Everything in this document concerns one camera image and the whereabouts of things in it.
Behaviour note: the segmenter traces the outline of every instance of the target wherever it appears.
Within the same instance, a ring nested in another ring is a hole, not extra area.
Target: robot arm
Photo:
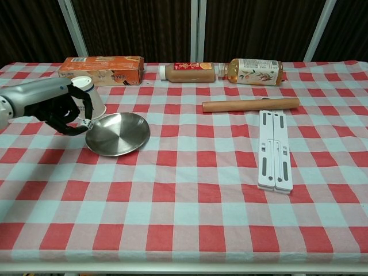
[[[0,89],[0,129],[8,125],[9,119],[35,116],[62,134],[78,135],[88,127],[67,125],[79,114],[72,96],[83,100],[86,118],[91,120],[93,107],[90,96],[69,79],[42,79]]]

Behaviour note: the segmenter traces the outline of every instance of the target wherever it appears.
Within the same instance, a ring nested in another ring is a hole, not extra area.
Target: white cup
[[[105,114],[106,106],[102,102],[101,97],[99,96],[92,79],[89,76],[78,76],[76,78],[71,79],[73,85],[88,93],[91,97],[93,111],[92,111],[92,120],[97,119]],[[85,106],[81,99],[76,99],[73,97],[74,102],[76,103],[78,109],[80,110],[80,114],[78,116],[79,119],[85,119]]]

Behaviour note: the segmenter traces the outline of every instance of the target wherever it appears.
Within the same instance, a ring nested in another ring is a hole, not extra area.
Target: cardboard box
[[[60,78],[89,76],[96,86],[139,85],[144,70],[141,56],[68,57],[58,73]]]

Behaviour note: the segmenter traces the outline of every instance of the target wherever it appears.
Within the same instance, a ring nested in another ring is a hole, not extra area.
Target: plastic bottle
[[[248,85],[279,85],[282,80],[282,62],[263,59],[233,59],[218,65],[218,76],[232,83]]]
[[[214,82],[216,73],[213,63],[171,63],[159,67],[160,79],[170,82]]]

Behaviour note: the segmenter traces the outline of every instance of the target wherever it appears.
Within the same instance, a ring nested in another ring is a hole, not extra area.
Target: white pole
[[[76,19],[71,0],[57,0],[64,15],[65,22],[78,56],[88,56],[88,50],[83,39],[83,34]]]
[[[198,26],[198,62],[203,62],[205,52],[207,0],[200,0],[200,24]]]
[[[315,55],[317,46],[321,40],[321,37],[324,32],[324,28],[327,25],[327,22],[332,13],[332,10],[334,9],[335,3],[336,3],[336,0],[326,0],[322,13],[320,15],[320,19],[318,20],[318,23],[317,23],[317,27],[315,29],[312,39],[310,40],[308,50],[306,50],[306,53],[304,56],[305,62],[311,61],[313,56]]]
[[[198,41],[198,0],[190,3],[190,61],[197,61]]]

